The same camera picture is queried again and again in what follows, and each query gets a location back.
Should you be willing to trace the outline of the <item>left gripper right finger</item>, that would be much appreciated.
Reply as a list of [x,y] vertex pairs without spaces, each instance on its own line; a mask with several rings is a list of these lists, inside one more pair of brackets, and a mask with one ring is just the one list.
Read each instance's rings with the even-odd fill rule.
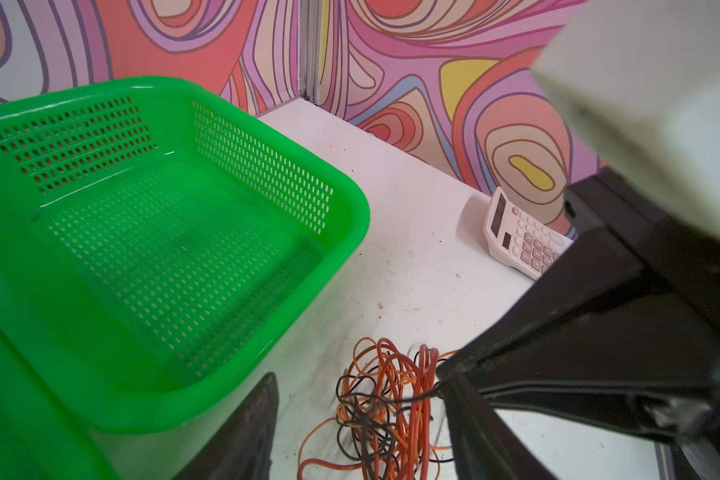
[[457,477],[553,480],[462,374],[441,383]]

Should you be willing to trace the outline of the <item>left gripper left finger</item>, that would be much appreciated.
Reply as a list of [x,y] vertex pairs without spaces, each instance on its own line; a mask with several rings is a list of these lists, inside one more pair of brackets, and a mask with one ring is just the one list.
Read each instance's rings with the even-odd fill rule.
[[176,477],[267,480],[278,405],[276,375],[269,372]]

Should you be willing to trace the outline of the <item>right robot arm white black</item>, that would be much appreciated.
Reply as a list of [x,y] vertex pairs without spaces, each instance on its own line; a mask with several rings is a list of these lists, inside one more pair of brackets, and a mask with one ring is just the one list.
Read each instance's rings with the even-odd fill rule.
[[720,1],[590,1],[532,72],[606,167],[565,191],[578,239],[438,369],[456,473],[550,477],[510,409],[720,479]]

